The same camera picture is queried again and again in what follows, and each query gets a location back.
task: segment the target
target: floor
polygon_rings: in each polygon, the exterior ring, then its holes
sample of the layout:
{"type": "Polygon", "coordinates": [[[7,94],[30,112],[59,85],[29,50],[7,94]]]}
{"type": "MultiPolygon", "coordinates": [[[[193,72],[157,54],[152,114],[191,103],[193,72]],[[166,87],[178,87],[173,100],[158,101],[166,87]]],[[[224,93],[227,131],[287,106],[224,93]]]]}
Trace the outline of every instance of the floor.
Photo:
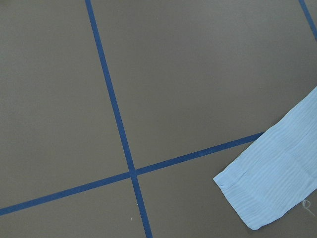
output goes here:
{"type": "Polygon", "coordinates": [[[317,235],[301,204],[250,230],[212,180],[317,86],[316,1],[2,0],[0,20],[0,237],[317,235]]]}

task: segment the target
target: gray surface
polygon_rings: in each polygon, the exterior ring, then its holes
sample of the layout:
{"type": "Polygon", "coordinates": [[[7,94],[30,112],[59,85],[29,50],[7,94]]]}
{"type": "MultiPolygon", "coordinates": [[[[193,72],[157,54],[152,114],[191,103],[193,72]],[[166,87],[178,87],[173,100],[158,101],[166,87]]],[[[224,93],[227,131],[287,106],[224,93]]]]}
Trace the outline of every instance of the gray surface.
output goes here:
{"type": "Polygon", "coordinates": [[[131,181],[0,217],[3,238],[144,238],[131,181]]]}
{"type": "Polygon", "coordinates": [[[309,13],[312,16],[312,19],[317,27],[317,1],[315,0],[305,0],[306,6],[308,8],[309,13]]]}
{"type": "MultiPolygon", "coordinates": [[[[154,237],[298,238],[316,237],[317,220],[297,205],[279,220],[249,229],[212,180],[247,145],[139,176],[154,237]]],[[[308,200],[317,214],[317,193],[308,200]]]]}
{"type": "Polygon", "coordinates": [[[136,167],[255,134],[317,86],[297,0],[93,0],[136,167]]]}
{"type": "Polygon", "coordinates": [[[128,170],[82,1],[0,8],[0,207],[128,170]]]}
{"type": "MultiPolygon", "coordinates": [[[[264,131],[317,85],[297,0],[93,7],[136,167],[264,131]]],[[[0,207],[126,172],[84,1],[4,0],[0,21],[0,207]]],[[[140,176],[154,237],[315,237],[301,206],[243,224],[212,177],[245,148],[140,176]]],[[[0,237],[144,236],[129,180],[0,216],[0,237]]]]}

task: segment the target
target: loose thread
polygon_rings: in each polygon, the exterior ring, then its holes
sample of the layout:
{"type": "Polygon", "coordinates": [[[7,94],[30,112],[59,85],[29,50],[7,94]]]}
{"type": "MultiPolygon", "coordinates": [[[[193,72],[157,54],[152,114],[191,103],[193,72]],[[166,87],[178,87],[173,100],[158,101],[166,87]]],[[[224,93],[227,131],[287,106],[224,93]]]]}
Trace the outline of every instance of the loose thread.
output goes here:
{"type": "Polygon", "coordinates": [[[304,199],[302,201],[302,205],[307,211],[309,211],[310,214],[312,214],[315,217],[315,214],[311,210],[309,210],[309,207],[311,206],[311,202],[310,201],[304,199]]]}

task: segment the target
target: light blue fabric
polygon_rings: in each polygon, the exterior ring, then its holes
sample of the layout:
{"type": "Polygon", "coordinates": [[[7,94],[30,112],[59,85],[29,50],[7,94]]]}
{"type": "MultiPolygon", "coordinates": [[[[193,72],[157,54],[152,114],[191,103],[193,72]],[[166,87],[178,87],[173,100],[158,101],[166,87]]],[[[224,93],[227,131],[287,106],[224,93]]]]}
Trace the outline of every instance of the light blue fabric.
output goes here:
{"type": "Polygon", "coordinates": [[[213,179],[252,230],[317,188],[317,88],[213,179]]]}

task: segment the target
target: blue tape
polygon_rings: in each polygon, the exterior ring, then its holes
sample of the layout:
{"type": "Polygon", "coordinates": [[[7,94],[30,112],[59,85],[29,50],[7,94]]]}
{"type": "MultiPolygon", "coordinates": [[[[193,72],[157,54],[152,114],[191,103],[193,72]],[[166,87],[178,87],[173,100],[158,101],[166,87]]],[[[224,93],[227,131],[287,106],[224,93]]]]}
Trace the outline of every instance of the blue tape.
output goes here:
{"type": "Polygon", "coordinates": [[[311,30],[313,32],[313,35],[314,35],[315,39],[317,40],[317,29],[316,29],[316,26],[315,26],[314,21],[312,19],[312,16],[311,16],[311,14],[308,11],[306,3],[305,3],[304,0],[298,0],[298,1],[299,1],[300,5],[302,7],[302,10],[303,10],[303,12],[305,14],[305,17],[306,17],[306,19],[308,21],[308,24],[309,24],[311,30]]]}
{"type": "Polygon", "coordinates": [[[255,141],[256,139],[258,139],[262,134],[263,134],[263,132],[255,134],[255,135],[251,135],[248,137],[244,137],[244,138],[241,138],[238,140],[230,141],[230,142],[227,142],[227,143],[224,143],[221,145],[217,145],[217,146],[214,146],[214,147],[211,147],[208,149],[197,151],[197,152],[194,152],[191,154],[183,155],[183,156],[180,156],[180,157],[177,157],[174,159],[166,160],[166,161],[154,164],[154,165],[146,166],[146,167],[137,169],[137,170],[132,171],[132,172],[126,172],[123,174],[115,175],[115,176],[108,177],[108,178],[105,178],[102,180],[98,180],[95,182],[84,184],[84,185],[81,185],[78,187],[70,188],[70,189],[67,189],[67,190],[64,190],[61,192],[53,193],[53,194],[50,194],[50,195],[47,195],[44,197],[40,197],[40,198],[36,198],[36,199],[30,200],[30,201],[22,202],[22,203],[13,205],[13,206],[1,208],[0,209],[0,216],[8,214],[8,213],[16,212],[16,211],[19,211],[22,209],[26,209],[29,207],[37,206],[37,205],[40,205],[40,204],[43,204],[46,202],[54,201],[54,200],[57,200],[57,199],[60,199],[63,197],[71,196],[71,195],[81,193],[81,192],[84,192],[84,191],[87,191],[90,189],[94,189],[97,187],[101,187],[101,186],[104,186],[107,184],[119,182],[119,181],[124,180],[124,179],[131,178],[133,188],[134,188],[134,191],[135,191],[136,197],[137,197],[137,202],[139,205],[141,219],[142,219],[142,222],[144,224],[146,224],[145,225],[145,232],[147,234],[147,237],[151,237],[151,235],[152,235],[151,230],[148,229],[150,227],[150,224],[147,224],[149,222],[148,215],[147,215],[146,210],[145,210],[144,201],[143,201],[143,198],[141,195],[140,185],[139,185],[139,182],[136,178],[137,175],[142,175],[142,174],[145,174],[148,172],[152,172],[152,171],[159,170],[159,169],[162,169],[162,168],[165,168],[168,166],[172,166],[172,165],[176,165],[176,164],[188,161],[188,160],[192,160],[192,159],[195,159],[195,158],[198,158],[201,156],[212,154],[212,153],[215,153],[215,152],[218,152],[221,150],[225,150],[225,149],[229,149],[229,148],[232,148],[232,147],[235,147],[238,145],[249,143],[249,142],[252,142],[252,141],[255,141]]]}
{"type": "Polygon", "coordinates": [[[95,182],[91,182],[88,184],[84,184],[78,187],[74,187],[74,188],[70,188],[61,192],[57,192],[57,193],[53,193],[44,197],[40,197],[40,198],[36,198],[30,201],[26,201],[26,202],[22,202],[13,206],[9,206],[9,207],[5,207],[5,208],[1,208],[0,209],[0,216],[8,214],[8,213],[12,213],[12,212],[16,212],[22,209],[26,209],[29,207],[34,207],[46,202],[50,202],[50,201],[54,201],[63,197],[67,197],[67,196],[71,196],[80,192],[84,192],[93,188],[97,188],[97,187],[101,187],[110,183],[114,183],[114,182],[118,182],[124,179],[128,179],[130,178],[130,173],[126,172],[120,175],[115,175],[112,177],[108,177],[102,180],[98,180],[95,182]]]}
{"type": "Polygon", "coordinates": [[[94,38],[95,38],[98,54],[99,54],[100,63],[101,63],[102,69],[103,69],[103,73],[104,73],[104,77],[105,77],[105,81],[106,81],[106,85],[107,85],[107,89],[108,89],[111,105],[112,105],[112,108],[113,108],[115,121],[116,121],[118,130],[119,130],[121,143],[122,143],[122,146],[123,146],[123,151],[124,151],[125,158],[126,158],[126,161],[127,161],[127,164],[128,164],[128,168],[129,168],[129,172],[130,172],[130,176],[131,176],[131,180],[132,180],[132,185],[133,185],[135,197],[136,197],[136,200],[137,200],[137,203],[138,203],[138,207],[139,207],[139,211],[140,211],[140,215],[141,215],[144,231],[145,231],[145,234],[146,234],[147,238],[152,238],[153,236],[152,236],[152,231],[151,231],[151,227],[150,227],[150,222],[149,222],[148,215],[147,215],[147,212],[146,212],[146,209],[145,209],[145,205],[144,205],[144,202],[143,202],[143,197],[142,197],[142,194],[141,194],[141,189],[140,189],[140,185],[139,185],[138,178],[137,178],[137,175],[136,175],[135,167],[134,167],[134,164],[133,164],[131,151],[130,151],[128,140],[127,140],[127,136],[126,136],[126,133],[125,133],[125,130],[124,130],[122,118],[121,118],[121,115],[120,115],[118,102],[117,102],[117,99],[115,97],[115,93],[114,93],[114,89],[113,89],[113,85],[112,85],[112,81],[111,81],[108,65],[107,65],[107,62],[106,62],[106,57],[105,57],[105,54],[104,54],[102,42],[101,42],[99,31],[98,31],[98,28],[97,28],[97,23],[96,23],[93,7],[92,7],[92,4],[91,4],[90,0],[86,0],[85,2],[86,2],[86,7],[87,7],[89,19],[90,19],[90,24],[91,24],[91,27],[92,27],[92,30],[93,30],[93,34],[94,34],[94,38]]]}
{"type": "Polygon", "coordinates": [[[197,152],[194,152],[191,154],[187,154],[187,155],[176,157],[176,158],[173,158],[170,160],[159,162],[157,164],[149,165],[149,166],[137,169],[136,172],[137,172],[137,175],[142,175],[142,174],[145,174],[145,173],[148,173],[151,171],[155,171],[155,170],[159,170],[159,169],[162,169],[162,168],[165,168],[168,166],[176,165],[176,164],[179,164],[179,163],[182,163],[182,162],[185,162],[188,160],[192,160],[192,159],[195,159],[195,158],[198,158],[201,156],[205,156],[208,154],[212,154],[212,153],[215,153],[215,152],[218,152],[221,150],[229,149],[231,147],[235,147],[238,145],[249,143],[249,142],[252,142],[252,141],[255,141],[256,139],[258,139],[262,134],[263,134],[263,132],[255,134],[255,135],[250,135],[250,136],[238,139],[238,140],[233,140],[233,141],[221,144],[221,145],[216,145],[214,147],[200,150],[200,151],[197,151],[197,152]]]}

